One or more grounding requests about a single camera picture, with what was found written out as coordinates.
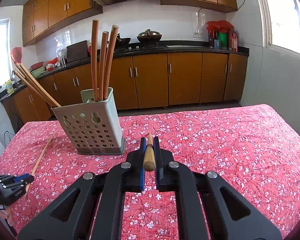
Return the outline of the person's left hand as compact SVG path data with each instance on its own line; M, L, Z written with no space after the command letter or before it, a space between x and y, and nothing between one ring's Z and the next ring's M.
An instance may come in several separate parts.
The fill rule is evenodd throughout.
M5 210L0 210L0 218L6 219L9 226L14 227L14 221L12 216L12 210L11 207L6 207Z

